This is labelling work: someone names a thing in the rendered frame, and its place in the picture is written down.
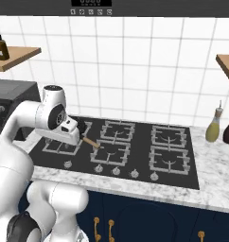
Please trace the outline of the dark grey range hood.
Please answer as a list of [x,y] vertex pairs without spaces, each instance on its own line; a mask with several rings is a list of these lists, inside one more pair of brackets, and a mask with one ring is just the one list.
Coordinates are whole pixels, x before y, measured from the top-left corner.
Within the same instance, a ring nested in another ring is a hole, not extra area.
[[229,0],[0,0],[0,15],[229,18]]

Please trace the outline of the wooden wall shelf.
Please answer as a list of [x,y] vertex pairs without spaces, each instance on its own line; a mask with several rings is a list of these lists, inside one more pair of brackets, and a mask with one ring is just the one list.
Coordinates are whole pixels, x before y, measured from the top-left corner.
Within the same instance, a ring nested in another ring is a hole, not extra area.
[[0,72],[5,72],[8,69],[42,52],[40,47],[22,47],[22,46],[9,46],[8,51],[9,51],[9,59],[0,60]]
[[218,54],[216,56],[216,61],[225,75],[229,78],[229,55]]

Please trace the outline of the dark grey countertop oven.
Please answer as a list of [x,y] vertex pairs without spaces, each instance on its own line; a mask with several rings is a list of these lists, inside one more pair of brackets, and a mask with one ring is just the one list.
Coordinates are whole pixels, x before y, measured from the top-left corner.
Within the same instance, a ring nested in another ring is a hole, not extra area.
[[24,100],[41,101],[35,81],[0,79],[0,129],[13,109]]

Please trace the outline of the navy blue cupboard door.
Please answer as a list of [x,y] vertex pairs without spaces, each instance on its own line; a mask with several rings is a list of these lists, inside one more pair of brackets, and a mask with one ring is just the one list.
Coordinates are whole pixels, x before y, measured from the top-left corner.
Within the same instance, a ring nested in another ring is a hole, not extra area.
[[204,231],[203,242],[229,242],[229,214],[200,210],[191,242],[200,242],[198,231]]
[[112,219],[114,242],[189,242],[198,211],[181,205],[103,196],[104,217]]
[[94,217],[99,217],[97,231],[101,235],[99,242],[104,242],[103,230],[103,196],[99,192],[89,191],[89,201],[83,212],[77,214],[80,228],[86,233],[90,242],[96,242],[94,236]]

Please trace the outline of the black gas hob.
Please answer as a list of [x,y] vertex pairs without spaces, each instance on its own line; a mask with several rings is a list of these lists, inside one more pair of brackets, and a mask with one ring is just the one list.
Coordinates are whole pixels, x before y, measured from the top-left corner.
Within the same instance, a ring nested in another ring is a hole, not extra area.
[[[81,117],[87,128],[84,136],[100,148],[80,141],[76,146],[42,138],[30,151],[37,166],[69,171],[158,183],[198,190],[200,188],[195,165],[190,129],[165,124]],[[71,161],[70,168],[64,162]],[[101,164],[103,171],[95,167]],[[112,170],[118,167],[118,176]],[[137,178],[131,176],[136,169]],[[156,172],[157,181],[150,175]]]

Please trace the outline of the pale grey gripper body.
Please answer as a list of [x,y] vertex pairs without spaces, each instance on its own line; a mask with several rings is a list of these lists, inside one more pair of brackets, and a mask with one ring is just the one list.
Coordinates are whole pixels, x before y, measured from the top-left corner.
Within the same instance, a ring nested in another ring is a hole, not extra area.
[[79,130],[77,128],[68,129],[59,126],[54,130],[35,129],[35,131],[45,138],[66,143],[68,145],[76,146],[79,143]]

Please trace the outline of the yellow oil bottle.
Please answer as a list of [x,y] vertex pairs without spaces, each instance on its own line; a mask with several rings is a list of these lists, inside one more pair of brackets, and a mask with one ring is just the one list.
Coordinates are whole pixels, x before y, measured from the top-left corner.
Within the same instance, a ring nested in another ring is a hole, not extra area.
[[215,109],[214,117],[206,129],[205,140],[210,143],[214,143],[220,134],[220,117],[223,112],[222,106],[218,106]]

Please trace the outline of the dark brown bottle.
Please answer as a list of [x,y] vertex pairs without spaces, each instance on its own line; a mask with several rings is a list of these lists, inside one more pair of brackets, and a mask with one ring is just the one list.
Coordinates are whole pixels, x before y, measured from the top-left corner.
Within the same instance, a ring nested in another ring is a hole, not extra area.
[[9,59],[9,51],[6,42],[2,39],[0,35],[0,61],[6,61]]

